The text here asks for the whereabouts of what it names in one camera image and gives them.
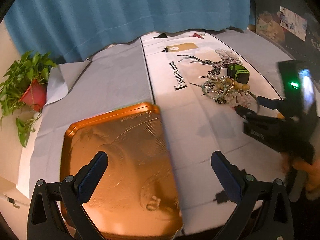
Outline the right hand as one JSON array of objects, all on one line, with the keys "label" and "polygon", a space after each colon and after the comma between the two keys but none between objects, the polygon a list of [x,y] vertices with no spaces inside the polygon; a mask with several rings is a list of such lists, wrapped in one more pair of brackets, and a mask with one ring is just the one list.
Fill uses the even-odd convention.
[{"label": "right hand", "polygon": [[307,177],[304,184],[308,200],[319,198],[319,155],[315,157],[312,164],[307,163],[300,157],[293,158],[288,153],[281,153],[281,168],[284,173],[291,168],[306,172]]}]

